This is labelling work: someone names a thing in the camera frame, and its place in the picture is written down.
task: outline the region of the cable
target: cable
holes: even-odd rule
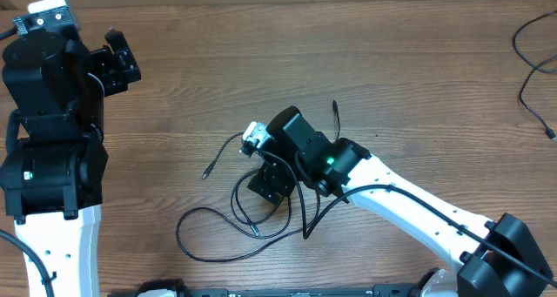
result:
[[[241,182],[242,182],[245,178],[247,178],[247,177],[249,177],[249,176],[252,176],[252,175],[255,175],[255,174],[257,174],[257,172],[259,172],[259,170],[252,170],[252,171],[249,171],[248,173],[246,173],[246,174],[238,181],[238,183],[236,184],[236,186],[235,186],[234,189],[232,190],[232,194],[231,194],[231,196],[230,196],[230,208],[232,209],[232,214],[234,214],[234,217],[236,218],[236,220],[237,220],[238,222],[240,222],[241,224],[247,225],[247,226],[265,223],[265,222],[277,211],[277,209],[279,209],[280,204],[282,203],[282,201],[283,201],[283,199],[284,199],[284,198],[282,198],[282,199],[279,201],[278,205],[276,205],[276,206],[269,212],[269,214],[267,214],[263,219],[260,219],[260,220],[257,220],[257,221],[255,221],[255,222],[253,222],[250,218],[248,218],[248,217],[247,217],[247,214],[246,214],[245,211],[244,211],[244,208],[240,205],[240,202],[239,202],[239,200],[238,200],[238,189],[239,189],[239,186],[240,186]],[[234,200],[234,197],[236,197],[236,205],[238,206],[238,209],[240,209],[240,211],[242,212],[242,214],[244,214],[244,217],[245,217],[246,221],[243,221],[243,220],[236,214],[236,211],[234,211],[234,205],[232,204],[232,201]]]
[[[0,229],[0,238],[8,240],[9,243],[11,243],[13,246],[16,246],[23,253],[27,254],[29,259],[31,259],[31,261],[35,263],[38,272],[41,274],[41,278],[43,279],[44,290],[46,290],[46,297],[54,297],[54,289],[52,289],[52,280],[56,278],[56,272],[54,273],[54,276],[51,278],[49,276],[49,272],[44,266],[43,261],[37,256],[37,254],[33,251],[33,249],[29,248],[29,246],[25,245],[21,240],[17,239],[12,234]]]
[[[553,141],[557,141],[557,137],[555,136],[555,132],[554,130],[552,130],[546,123],[546,121],[538,114],[536,113],[536,111],[534,111],[530,106],[527,105],[527,103],[524,101],[524,99],[522,98],[522,93],[524,92],[524,89],[526,88],[528,81],[530,80],[530,78],[532,77],[532,75],[540,69],[541,66],[554,61],[555,59],[557,59],[557,55],[554,55],[552,57],[550,57],[549,59],[541,62],[540,64],[536,65],[528,74],[528,76],[526,77],[526,80],[524,81],[524,84],[522,84],[522,87],[520,88],[520,92],[519,92],[519,101],[522,103],[522,105],[524,105],[524,107],[530,111],[530,113],[532,113],[532,115],[534,115],[542,124],[543,126],[546,128],[546,135]]]
[[[530,61],[523,53],[522,51],[520,51],[520,48],[517,44],[517,38],[519,36],[519,34],[529,25],[532,24],[534,22],[537,22],[539,20],[541,20],[542,18],[545,17],[550,17],[553,14],[557,13],[557,10],[548,12],[542,16],[536,17],[535,19],[523,24],[513,35],[513,48],[514,51],[516,52],[516,54],[519,55],[520,58],[522,58],[524,60],[524,62],[526,62],[528,65],[530,65],[532,67],[532,70],[530,71],[530,73],[528,74],[526,80],[524,81],[524,83],[522,84],[522,87],[520,88],[520,92],[519,92],[519,101],[522,105],[524,105],[524,107],[530,112],[532,113],[532,115],[534,115],[544,126],[544,128],[546,129],[546,135],[552,139],[553,141],[557,141],[557,137],[555,136],[555,132],[554,130],[552,130],[547,124],[546,121],[536,112],[534,111],[530,106],[527,105],[527,103],[524,101],[524,99],[522,98],[522,93],[524,92],[528,81],[530,80],[530,78],[532,77],[532,75],[536,72],[536,71],[540,71],[546,74],[556,74],[557,73],[557,69],[544,69],[542,68],[543,65],[548,64],[550,62],[553,62],[555,59],[557,59],[557,55],[552,56],[551,58],[539,63],[539,64],[534,64],[532,61]]]
[[[334,207],[336,206],[340,201],[343,201],[344,199],[347,199],[348,197],[352,196],[355,193],[358,192],[363,192],[363,191],[367,191],[367,190],[372,190],[372,189],[383,189],[386,190],[388,192],[398,192],[406,197],[408,197],[409,199],[412,199],[413,201],[415,201],[416,203],[418,203],[419,205],[425,207],[426,210],[430,211],[431,213],[435,214],[436,216],[438,216],[440,219],[443,219],[446,223],[448,223],[449,225],[455,227],[456,229],[458,229],[460,232],[462,232],[463,234],[465,234],[466,236],[470,237],[471,239],[479,242],[482,246],[485,246],[487,249],[500,254],[503,258],[507,259],[508,261],[510,261],[511,263],[513,263],[514,265],[516,265],[517,267],[521,268],[523,271],[530,273],[531,275],[537,277],[540,280],[543,280],[544,282],[546,282],[547,284],[557,288],[557,281],[549,279],[548,277],[546,277],[545,275],[539,273],[538,271],[532,269],[531,267],[527,266],[526,264],[524,264],[522,261],[514,258],[512,255],[504,252],[503,250],[499,249],[498,247],[492,245],[491,243],[489,243],[487,240],[484,240],[483,238],[481,238],[480,236],[470,232],[466,226],[464,225],[460,225],[457,222],[455,222],[454,220],[452,220],[451,218],[447,217],[444,213],[442,213],[441,211],[435,209],[433,206],[429,205],[428,203],[426,203],[424,200],[414,196],[413,194],[407,192],[404,189],[398,188],[397,186],[391,186],[391,185],[367,185],[367,186],[361,186],[358,188],[354,188],[348,192],[345,192],[345,194],[342,197],[336,198],[333,202],[331,202],[325,209],[323,209],[323,212],[321,212],[319,214],[319,216],[315,219],[315,223],[310,225],[309,230],[307,231],[307,236],[309,237],[311,235],[311,233],[313,232],[313,229],[315,228],[315,226],[317,226],[317,224],[323,219],[323,217],[325,217],[325,215]]]
[[[223,146],[220,147],[220,150],[217,153],[217,156],[215,157],[215,159],[209,164],[209,166],[207,166],[207,168],[205,169],[205,171],[203,172],[203,175],[201,175],[201,179],[205,180],[207,179],[207,177],[209,177],[209,175],[212,172],[212,168],[215,167],[215,165],[217,164],[218,158],[220,158],[220,155],[222,154],[223,150],[226,148],[226,146],[233,141],[236,137],[243,135],[244,132],[237,132],[235,134],[233,134],[232,136],[230,136],[225,143],[223,144]]]
[[[103,84],[103,82],[100,79],[98,79],[97,76],[95,76],[91,73],[87,73],[87,75],[89,75],[89,77],[95,79],[97,81],[97,84],[99,84],[101,86],[101,88],[103,89],[103,97],[104,97],[104,84]]]
[[[302,187],[299,184],[298,179],[296,178],[296,173],[293,171],[293,169],[290,167],[290,165],[288,164],[288,162],[284,161],[281,157],[274,155],[270,152],[266,152],[264,150],[257,150],[257,152],[259,152],[259,154],[261,154],[262,156],[269,156],[272,157],[276,160],[278,160],[280,163],[282,163],[283,165],[286,166],[286,169],[288,170],[288,172],[290,173],[290,175],[292,175],[292,178],[294,179],[294,181],[296,182],[296,188],[298,189],[298,196],[299,196],[299,203],[300,206],[302,208],[302,235],[304,237],[304,240],[307,240],[307,238],[309,237],[309,235],[307,235],[307,221],[305,219],[305,202],[304,202],[304,194],[302,193]]]
[[[243,208],[239,205],[239,201],[238,201],[238,197],[237,197],[237,204],[238,204],[238,208],[240,209],[240,211],[244,214],[246,221],[242,221],[237,214],[234,212],[233,210],[233,206],[232,206],[232,198],[236,195],[238,196],[238,188],[240,186],[240,184],[242,183],[243,180],[247,179],[249,176],[252,176],[256,173],[257,170],[253,170],[248,172],[246,175],[244,175],[234,186],[234,189],[232,189],[232,196],[231,196],[231,209],[232,212],[234,213],[234,216],[236,217],[236,219],[238,219],[238,221],[241,224],[244,225],[250,225],[249,222],[252,222],[249,217],[247,216],[247,214],[245,214]],[[211,213],[215,213],[217,214],[219,217],[221,217],[224,221],[226,221],[226,223],[230,224],[232,227],[236,228],[236,230],[238,230],[239,232],[241,232],[243,235],[251,237],[253,239],[256,240],[267,240],[276,236],[279,236],[281,233],[283,233],[286,228],[290,225],[290,221],[291,221],[291,217],[292,217],[292,203],[291,203],[291,199],[286,197],[288,199],[288,219],[285,223],[285,225],[276,233],[272,234],[272,235],[266,235],[266,236],[260,236],[257,234],[250,234],[248,232],[246,232],[245,230],[243,230],[241,227],[239,227],[238,225],[234,224],[234,222],[232,222],[230,219],[228,219],[224,214],[222,214],[221,212],[215,210],[215,209],[211,209],[209,207],[205,207],[205,206],[201,206],[201,207],[197,207],[197,208],[193,208],[189,211],[187,211],[186,213],[184,213],[182,215],[182,217],[180,218],[180,220],[178,221],[177,225],[176,225],[176,240],[178,242],[178,246],[180,247],[180,249],[190,258],[196,260],[196,261],[201,261],[201,262],[216,262],[216,263],[223,263],[223,262],[232,262],[232,261],[237,261],[237,260],[242,260],[242,259],[246,259],[246,258],[250,258],[258,253],[261,253],[262,251],[264,251],[267,247],[275,244],[276,242],[283,240],[286,237],[292,236],[293,234],[296,233],[300,233],[302,232],[302,229],[297,229],[295,231],[286,233],[284,235],[281,235],[280,237],[269,241],[268,243],[266,243],[265,245],[263,245],[262,247],[260,247],[259,249],[251,252],[251,253],[247,253],[238,257],[234,257],[234,258],[227,258],[227,259],[205,259],[205,258],[199,258],[197,256],[195,256],[194,254],[190,253],[184,246],[184,244],[182,243],[182,240],[180,239],[180,227],[182,226],[182,223],[184,222],[184,220],[189,217],[190,215],[194,214],[195,212],[198,211],[209,211]],[[320,196],[318,193],[316,193],[316,199],[317,199],[317,209],[315,212],[315,216],[313,217],[312,221],[310,222],[310,224],[312,224],[315,219],[318,217],[319,215],[319,210],[320,210]],[[258,224],[258,223],[263,223],[265,221],[267,221],[269,219],[269,217],[271,217],[271,215],[277,210],[278,207],[274,208],[272,210],[272,212],[270,214],[267,214],[263,219],[260,219],[256,222],[252,222],[252,224]]]
[[[539,65],[536,66],[536,64],[534,64],[532,61],[530,61],[530,60],[522,53],[522,51],[520,51],[519,45],[517,44],[517,39],[518,39],[519,34],[520,34],[529,24],[535,23],[535,22],[537,22],[537,21],[539,21],[539,20],[541,20],[541,19],[543,19],[543,18],[550,17],[550,16],[552,16],[552,15],[555,14],[555,13],[557,13],[557,10],[550,11],[550,12],[548,12],[548,13],[546,13],[546,14],[540,16],[540,17],[534,18],[533,20],[527,22],[526,24],[523,24],[523,25],[514,33],[514,35],[513,35],[513,48],[514,48],[514,51],[516,51],[516,54],[518,54],[519,57],[522,58],[522,59],[524,60],[524,62],[526,62],[526,63],[527,63],[528,65],[530,65],[532,68],[534,68],[534,69],[536,69],[536,70],[538,70],[538,71],[541,71],[541,72],[543,72],[543,73],[556,73],[557,70],[556,70],[556,69],[542,69],[542,68],[540,68]]]
[[[299,163],[299,154],[300,152],[296,152],[294,153],[294,163],[296,164],[296,168],[298,169],[298,172],[300,174],[302,174],[302,177],[307,180],[308,182],[311,182],[312,179],[310,178],[309,175],[307,175],[307,173],[304,171],[304,168],[302,167],[302,165]]]
[[[8,37],[11,37],[13,35],[17,34],[17,26],[14,26],[12,29],[7,30],[3,33],[0,33],[0,40],[4,40]]]
[[[337,117],[337,126],[339,127],[337,130],[337,137],[335,138],[335,140],[339,140],[340,138],[340,113],[339,113],[339,105],[337,104],[337,101],[333,100],[332,101],[332,112],[334,113],[334,116]]]

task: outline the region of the table surface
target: table surface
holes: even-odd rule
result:
[[[557,144],[517,102],[530,69],[511,46],[518,27],[554,6],[484,0],[79,10],[90,49],[104,44],[112,25],[126,35],[143,73],[126,93],[105,100],[111,157],[98,246],[103,294],[162,278],[184,278],[197,288],[364,287],[416,281],[441,265],[378,215],[346,205],[334,208],[309,240],[297,234],[248,260],[206,264],[179,250],[174,230],[182,213],[210,206],[231,216],[232,187],[261,163],[238,154],[236,141],[201,181],[227,137],[296,105],[332,138],[333,99],[343,137],[458,207],[524,220],[557,267]],[[0,11],[0,29],[17,14]],[[554,19],[521,38],[533,60],[555,53]],[[554,127],[556,84],[557,77],[537,74],[525,95]],[[0,131],[14,108],[3,87]],[[240,198],[253,218],[269,209],[245,184]],[[300,214],[298,199],[292,203],[293,230]],[[286,214],[282,206],[261,233],[279,229]],[[13,232],[11,218],[0,215],[0,227]],[[191,217],[182,234],[207,258],[263,244],[209,213]],[[21,254],[3,242],[0,290],[27,294]]]

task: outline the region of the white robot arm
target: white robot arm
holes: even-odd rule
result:
[[[101,206],[89,206],[77,219],[66,220],[61,212],[27,216],[16,223],[16,235],[43,261],[54,277],[56,297],[98,297],[97,240]],[[45,297],[43,279],[37,266],[24,256],[31,297]]]
[[[361,160],[349,173],[350,181],[342,186],[345,192],[361,186],[383,184],[402,188],[424,200],[449,218],[466,225],[470,231],[484,238],[489,230],[484,227],[485,216],[470,213],[433,196],[401,178],[389,169],[379,158],[372,156]],[[358,207],[369,210],[389,220],[395,226],[414,237],[439,256],[451,269],[439,270],[423,287],[422,297],[456,297],[456,273],[463,266],[460,256],[464,252],[473,253],[480,245],[449,226],[443,219],[426,210],[408,197],[385,189],[375,189],[353,194],[349,200]]]

